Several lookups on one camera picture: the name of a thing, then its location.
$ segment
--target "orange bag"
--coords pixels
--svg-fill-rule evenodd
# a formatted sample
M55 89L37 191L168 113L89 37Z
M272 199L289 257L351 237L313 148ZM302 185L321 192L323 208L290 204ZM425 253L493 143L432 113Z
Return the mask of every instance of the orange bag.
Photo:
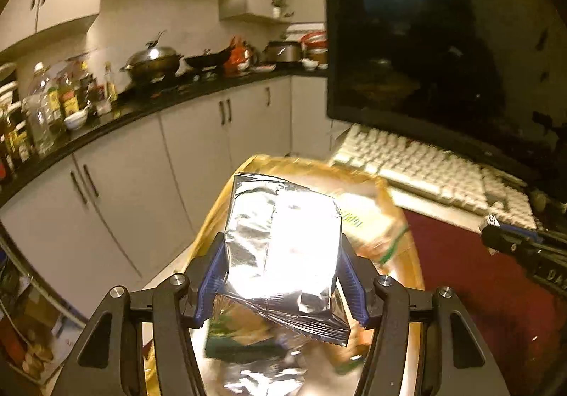
M246 61L245 51L246 48L240 36L233 36L230 46L234 47L230 54L230 58L225 63L225 73L238 73L238 64Z

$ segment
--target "frying pan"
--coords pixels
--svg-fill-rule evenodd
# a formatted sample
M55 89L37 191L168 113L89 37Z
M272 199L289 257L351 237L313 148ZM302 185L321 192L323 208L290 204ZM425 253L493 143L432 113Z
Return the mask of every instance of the frying pan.
M230 54L234 46L228 46L218 54L203 54L195 55L193 57L186 57L185 63L195 70L202 71L208 67L221 67L230 58Z

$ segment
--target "plate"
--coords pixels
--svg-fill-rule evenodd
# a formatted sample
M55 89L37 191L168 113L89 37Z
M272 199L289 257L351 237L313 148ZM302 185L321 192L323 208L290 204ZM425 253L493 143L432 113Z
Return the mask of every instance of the plate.
M263 65L261 67L253 67L252 70L255 73L269 73L273 72L276 69L275 65Z

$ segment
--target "silver foil bag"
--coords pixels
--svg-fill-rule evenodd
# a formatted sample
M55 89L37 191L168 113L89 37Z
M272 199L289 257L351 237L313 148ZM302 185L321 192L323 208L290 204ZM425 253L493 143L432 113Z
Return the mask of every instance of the silver foil bag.
M341 222L329 196L276 177L235 175L220 293L284 327L346 345L335 273Z
M305 382L305 369L296 357L228 364L220 376L222 385L239 396L295 396Z

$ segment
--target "blue gripper pad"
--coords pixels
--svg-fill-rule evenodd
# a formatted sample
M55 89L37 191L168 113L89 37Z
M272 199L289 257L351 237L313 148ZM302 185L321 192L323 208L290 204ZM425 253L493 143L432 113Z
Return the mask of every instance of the blue gripper pad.
M366 327L368 325L369 315L366 311L364 287L362 287L362 283L358 279L353 264L342 247L338 255L337 274L352 317L357 320L362 327Z
M209 251L192 260L185 271L190 283L191 304L195 308L192 316L197 327L202 327L213 314L214 298L225 283L228 269L225 235L219 233Z

